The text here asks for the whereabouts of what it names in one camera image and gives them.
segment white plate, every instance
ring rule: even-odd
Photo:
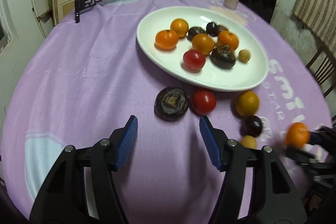
[[[207,57],[203,69],[198,73],[193,73],[183,69],[183,54],[192,48],[191,42],[186,38],[178,42],[175,49],[170,52],[160,51],[154,47],[155,35],[161,30],[167,30],[170,23],[176,18],[183,18],[189,27],[206,25],[214,21],[217,24],[225,25],[239,38],[239,47],[235,55],[242,49],[251,52],[251,60],[247,64],[236,61],[230,70],[216,67]],[[143,52],[172,76],[190,83],[217,91],[243,91],[250,90],[266,78],[268,74],[268,59],[263,46],[244,27],[234,20],[221,13],[211,10],[175,6],[159,9],[145,16],[137,28],[137,40]]]

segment striped curtain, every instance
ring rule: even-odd
[[[296,0],[293,13],[336,58],[336,0]]]

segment round table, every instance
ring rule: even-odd
[[[114,174],[127,218],[135,223],[206,224],[224,178],[211,165],[199,132],[199,117],[188,111],[171,123],[154,115],[160,90],[196,87],[166,74],[136,42],[136,29],[148,13],[168,6],[189,5],[222,12],[252,32],[263,44],[269,74],[254,91],[260,97],[264,130],[258,149],[281,147],[286,128],[303,121],[313,130],[331,127],[320,87],[293,49],[250,9],[236,11],[224,0],[105,0],[81,15],[71,13],[45,40],[21,77],[3,128],[1,155],[8,194],[28,217],[33,201],[54,161],[68,145],[92,146],[138,118],[138,138],[125,168]],[[239,140],[241,121],[231,111],[239,93],[219,93],[209,115],[215,128]],[[324,160],[326,152],[307,145]],[[280,156],[300,191],[307,181],[302,170]],[[240,217],[248,212],[252,170],[247,170]],[[92,215],[95,209],[90,208]]]

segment dark plum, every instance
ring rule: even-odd
[[[212,37],[216,37],[219,34],[218,26],[214,22],[209,22],[207,24],[207,33]]]
[[[243,129],[247,135],[257,138],[263,131],[263,123],[257,116],[248,116],[243,120]]]

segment white patch on tablecloth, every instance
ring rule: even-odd
[[[132,2],[136,2],[138,0],[114,0],[112,2],[107,3],[107,5],[109,4],[114,4],[114,5],[122,5],[122,4],[128,4],[128,3],[132,3]]]
[[[32,200],[35,200],[44,179],[63,149],[63,144],[45,134],[43,137],[26,139],[25,181]]]
[[[241,26],[246,26],[250,21],[255,21],[255,17],[252,14],[244,14],[238,10],[231,10],[221,6],[210,6],[209,9],[226,15]]]

